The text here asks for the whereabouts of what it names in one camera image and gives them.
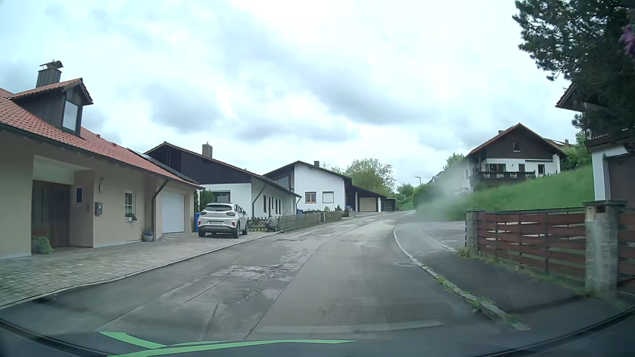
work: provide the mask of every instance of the dormer window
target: dormer window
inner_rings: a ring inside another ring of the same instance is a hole
[[[64,105],[64,117],[62,119],[62,127],[71,131],[77,130],[77,112],[78,108],[75,104],[66,101]]]

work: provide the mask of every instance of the curb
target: curb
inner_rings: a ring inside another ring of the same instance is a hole
[[[516,330],[519,330],[519,331],[531,330],[531,328],[529,328],[529,326],[525,325],[522,322],[511,321],[510,317],[509,317],[509,314],[507,314],[505,311],[499,309],[496,305],[492,304],[491,302],[480,301],[480,299],[477,298],[476,296],[465,292],[465,290],[462,290],[461,288],[459,288],[458,286],[454,285],[452,282],[450,282],[446,278],[444,278],[441,275],[435,273],[430,267],[427,267],[427,266],[423,265],[421,262],[419,262],[412,254],[408,253],[408,251],[405,250],[401,246],[401,243],[399,242],[399,239],[397,239],[397,228],[399,227],[400,224],[401,223],[397,224],[395,229],[392,231],[392,236],[394,237],[395,242],[397,243],[397,246],[399,247],[399,249],[408,258],[410,258],[410,260],[412,260],[412,262],[415,265],[417,265],[421,269],[425,270],[428,274],[432,275],[432,277],[434,279],[436,279],[440,284],[444,285],[447,289],[449,289],[452,292],[454,292],[455,294],[459,295],[461,297],[461,299],[467,301],[470,305],[478,306],[478,310],[481,311],[485,316],[487,316],[490,319],[492,319],[493,321],[495,321],[497,323],[500,323],[501,325],[511,326],[511,327],[513,327],[513,328],[515,328]]]
[[[10,302],[10,303],[5,304],[5,305],[1,305],[1,306],[0,306],[0,310],[2,310],[2,309],[4,309],[4,308],[7,308],[7,307],[11,307],[11,306],[19,305],[19,304],[22,304],[22,303],[24,303],[24,302],[33,301],[33,300],[40,299],[40,298],[43,298],[43,297],[46,297],[46,296],[49,296],[49,295],[53,295],[53,294],[56,294],[56,293],[64,292],[64,291],[66,291],[66,290],[70,290],[70,289],[81,288],[81,287],[84,287],[84,286],[91,286],[91,285],[97,285],[97,284],[110,283],[111,281],[121,280],[121,279],[124,279],[124,278],[128,278],[128,277],[130,277],[130,276],[133,276],[133,275],[137,275],[137,274],[145,273],[146,271],[155,270],[155,269],[159,269],[159,268],[162,268],[162,267],[170,266],[170,265],[172,265],[172,264],[176,264],[176,263],[182,262],[182,261],[184,261],[184,260],[188,260],[188,259],[192,259],[192,258],[200,257],[201,255],[204,255],[204,254],[209,254],[209,253],[215,252],[215,251],[217,251],[217,250],[221,250],[221,249],[229,248],[230,246],[235,246],[235,245],[238,245],[238,244],[243,244],[243,243],[247,243],[247,242],[250,242],[250,241],[255,241],[256,239],[260,239],[260,238],[271,237],[271,236],[274,236],[274,235],[279,234],[279,233],[281,233],[281,231],[279,231],[279,232],[274,232],[274,233],[268,234],[268,235],[266,235],[266,236],[260,236],[260,237],[256,237],[256,238],[252,238],[252,239],[247,239],[247,240],[245,240],[245,241],[242,241],[242,242],[237,242],[237,243],[234,243],[234,244],[231,244],[231,245],[220,246],[220,247],[218,247],[218,248],[214,248],[214,249],[212,249],[212,250],[207,250],[207,251],[204,251],[204,252],[201,252],[201,253],[197,253],[197,254],[192,255],[192,256],[190,256],[190,257],[186,257],[186,258],[178,259],[178,260],[175,260],[175,261],[173,261],[173,262],[169,262],[169,263],[162,264],[162,265],[160,265],[160,266],[150,267],[150,268],[147,268],[147,269],[142,269],[142,270],[139,270],[139,271],[135,271],[135,272],[133,272],[133,273],[126,274],[126,275],[117,276],[117,277],[112,278],[112,279],[107,279],[107,280],[98,280],[98,281],[92,281],[92,282],[90,282],[90,283],[84,283],[84,284],[71,285],[71,286],[67,286],[67,287],[64,287],[64,288],[61,288],[61,289],[58,289],[58,290],[54,290],[54,291],[52,291],[52,292],[42,293],[42,294],[39,294],[39,295],[35,295],[35,296],[31,296],[31,297],[27,297],[27,298],[24,298],[24,299],[21,299],[21,300],[18,300],[18,301],[14,301],[14,302]]]

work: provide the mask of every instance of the potted plant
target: potted plant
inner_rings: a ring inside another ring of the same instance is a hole
[[[126,213],[126,222],[136,222],[137,216],[134,213]]]

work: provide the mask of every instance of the red tile roof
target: red tile roof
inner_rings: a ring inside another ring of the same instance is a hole
[[[70,81],[61,82],[57,84],[51,84],[50,86],[66,83]],[[31,112],[20,107],[8,97],[15,98],[15,95],[9,91],[0,88],[0,124],[12,126],[14,128],[27,131],[39,135],[44,138],[55,140],[62,144],[70,145],[78,149],[92,152],[107,158],[118,160],[122,163],[141,168],[148,172],[152,172],[163,177],[184,182],[189,185],[194,185],[191,182],[187,182],[173,175],[172,173],[156,166],[155,164],[147,161],[139,155],[131,152],[125,147],[109,142],[108,140],[94,134],[86,128],[81,128],[81,137],[77,137],[73,134],[67,133],[61,129],[55,128],[53,125],[45,122],[39,117],[31,114]]]
[[[83,84],[84,83],[83,80],[81,78],[75,78],[75,79],[71,79],[70,81],[53,83],[53,84],[49,84],[48,86],[37,87],[31,90],[21,91],[20,93],[10,94],[10,98],[14,99],[14,98],[26,97],[27,95],[42,93],[44,91],[63,88],[70,84],[80,84],[80,83]]]

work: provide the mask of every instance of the person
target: person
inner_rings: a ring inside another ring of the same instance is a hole
[[[276,231],[277,220],[276,220],[276,218],[274,216],[269,215],[269,218],[267,219],[267,222],[265,223],[265,228],[267,229],[267,232]]]

